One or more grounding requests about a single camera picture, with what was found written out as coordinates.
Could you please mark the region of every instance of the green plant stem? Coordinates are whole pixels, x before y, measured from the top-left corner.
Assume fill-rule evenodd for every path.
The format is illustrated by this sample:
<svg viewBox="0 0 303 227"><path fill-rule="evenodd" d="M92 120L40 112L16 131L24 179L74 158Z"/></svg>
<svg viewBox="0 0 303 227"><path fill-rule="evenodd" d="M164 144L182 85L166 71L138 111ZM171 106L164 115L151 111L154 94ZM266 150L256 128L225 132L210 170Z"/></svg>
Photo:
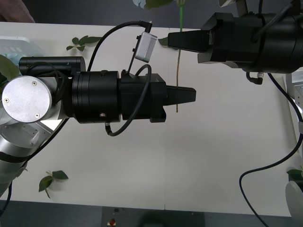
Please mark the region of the green plant stem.
<svg viewBox="0 0 303 227"><path fill-rule="evenodd" d="M180 13L180 32L182 32L182 30L183 30L183 5L180 5L179 13Z"/></svg>
<svg viewBox="0 0 303 227"><path fill-rule="evenodd" d="M180 16L179 16L180 17L180 32L182 32L183 31L183 4L179 5L179 14L180 14ZM179 50L179 53L178 53L177 78L176 78L177 86L176 87L179 87L180 58L181 58L181 50ZM176 112L177 113L179 112L179 105L178 104L176 105Z"/></svg>

